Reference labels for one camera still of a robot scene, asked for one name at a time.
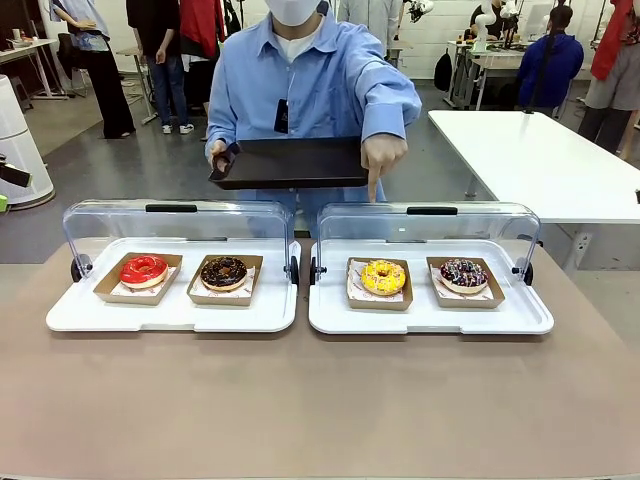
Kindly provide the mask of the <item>person's left hand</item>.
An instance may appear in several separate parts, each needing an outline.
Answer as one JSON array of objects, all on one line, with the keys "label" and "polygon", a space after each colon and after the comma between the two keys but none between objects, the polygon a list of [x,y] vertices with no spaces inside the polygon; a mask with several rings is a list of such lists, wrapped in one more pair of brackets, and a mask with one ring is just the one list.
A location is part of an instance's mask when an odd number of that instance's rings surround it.
[{"label": "person's left hand", "polygon": [[392,134],[376,134],[361,146],[361,165],[368,173],[368,199],[375,202],[380,178],[388,173],[407,153],[407,141]]}]

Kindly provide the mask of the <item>person's right hand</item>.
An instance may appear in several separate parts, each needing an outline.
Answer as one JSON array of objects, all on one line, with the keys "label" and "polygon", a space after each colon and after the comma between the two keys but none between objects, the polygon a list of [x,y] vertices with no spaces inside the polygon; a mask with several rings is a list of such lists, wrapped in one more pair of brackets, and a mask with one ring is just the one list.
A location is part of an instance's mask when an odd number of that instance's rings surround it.
[{"label": "person's right hand", "polygon": [[224,172],[229,160],[226,155],[227,144],[224,140],[215,140],[210,146],[207,154],[209,166],[212,171]]}]

